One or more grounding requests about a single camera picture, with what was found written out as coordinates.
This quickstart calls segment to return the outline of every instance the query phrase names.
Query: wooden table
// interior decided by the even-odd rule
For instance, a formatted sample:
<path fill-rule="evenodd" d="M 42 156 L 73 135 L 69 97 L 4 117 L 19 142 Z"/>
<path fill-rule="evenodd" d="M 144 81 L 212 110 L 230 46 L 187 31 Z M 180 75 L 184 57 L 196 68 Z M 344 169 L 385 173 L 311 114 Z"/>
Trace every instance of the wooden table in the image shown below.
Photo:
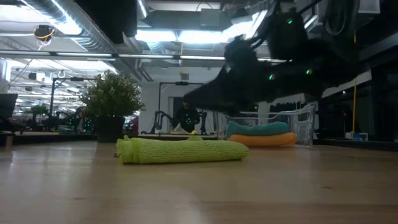
<path fill-rule="evenodd" d="M 0 223 L 398 223 L 398 154 L 253 149 L 243 161 L 123 166 L 114 144 L 0 152 Z"/>

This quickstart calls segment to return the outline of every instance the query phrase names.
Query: orange sponge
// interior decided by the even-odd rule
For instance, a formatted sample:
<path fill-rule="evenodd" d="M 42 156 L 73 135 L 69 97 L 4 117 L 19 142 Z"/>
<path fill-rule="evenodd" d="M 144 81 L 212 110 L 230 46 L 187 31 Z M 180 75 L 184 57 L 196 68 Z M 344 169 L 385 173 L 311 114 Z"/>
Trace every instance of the orange sponge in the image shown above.
<path fill-rule="evenodd" d="M 247 147 L 254 146 L 294 146 L 296 136 L 294 133 L 278 134 L 275 136 L 244 136 L 233 134 L 228 138 L 230 141 L 239 142 Z"/>

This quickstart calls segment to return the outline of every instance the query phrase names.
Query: person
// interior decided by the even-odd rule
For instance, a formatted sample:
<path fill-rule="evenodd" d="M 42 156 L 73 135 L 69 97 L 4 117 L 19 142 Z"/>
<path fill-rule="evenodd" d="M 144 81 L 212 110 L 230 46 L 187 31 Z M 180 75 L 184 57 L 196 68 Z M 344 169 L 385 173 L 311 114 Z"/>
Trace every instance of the person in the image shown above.
<path fill-rule="evenodd" d="M 182 107 L 177 110 L 175 119 L 181 124 L 181 128 L 191 133 L 195 130 L 195 125 L 200 122 L 199 113 L 195 108 L 190 107 L 189 103 L 183 102 Z"/>

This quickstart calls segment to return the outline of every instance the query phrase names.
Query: plant pot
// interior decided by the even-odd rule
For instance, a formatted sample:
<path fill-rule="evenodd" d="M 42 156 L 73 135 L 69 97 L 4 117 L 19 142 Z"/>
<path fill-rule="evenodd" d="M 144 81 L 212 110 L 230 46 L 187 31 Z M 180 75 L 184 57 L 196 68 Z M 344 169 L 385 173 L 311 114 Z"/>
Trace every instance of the plant pot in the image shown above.
<path fill-rule="evenodd" d="M 123 137 L 123 117 L 100 116 L 97 118 L 97 141 L 116 142 Z"/>

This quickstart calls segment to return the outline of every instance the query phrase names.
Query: teal sponge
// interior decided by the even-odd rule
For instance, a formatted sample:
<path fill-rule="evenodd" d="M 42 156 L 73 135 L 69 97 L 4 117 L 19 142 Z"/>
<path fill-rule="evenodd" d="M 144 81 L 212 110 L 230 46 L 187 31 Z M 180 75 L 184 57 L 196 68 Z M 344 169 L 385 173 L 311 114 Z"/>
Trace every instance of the teal sponge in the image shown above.
<path fill-rule="evenodd" d="M 273 136 L 289 132 L 289 126 L 285 122 L 273 122 L 267 125 L 243 126 L 234 121 L 228 122 L 226 127 L 226 138 L 233 134 L 244 136 Z"/>

